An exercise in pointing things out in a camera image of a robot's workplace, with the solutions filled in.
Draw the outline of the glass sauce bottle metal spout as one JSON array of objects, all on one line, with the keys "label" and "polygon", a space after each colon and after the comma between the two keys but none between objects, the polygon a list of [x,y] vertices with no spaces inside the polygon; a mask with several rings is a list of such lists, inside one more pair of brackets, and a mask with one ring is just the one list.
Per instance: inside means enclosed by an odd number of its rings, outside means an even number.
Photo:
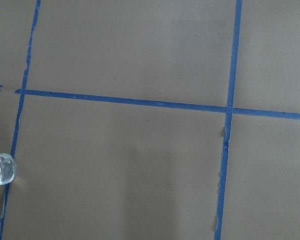
[{"label": "glass sauce bottle metal spout", "polygon": [[0,153],[0,186],[12,182],[17,174],[15,159],[6,153]]}]

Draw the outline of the brown paper table cover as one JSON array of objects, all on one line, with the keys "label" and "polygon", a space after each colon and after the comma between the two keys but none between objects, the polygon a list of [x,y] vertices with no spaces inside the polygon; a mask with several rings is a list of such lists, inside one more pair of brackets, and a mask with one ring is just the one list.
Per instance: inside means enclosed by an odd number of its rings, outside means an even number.
[{"label": "brown paper table cover", "polygon": [[4,240],[300,240],[300,0],[0,0]]}]

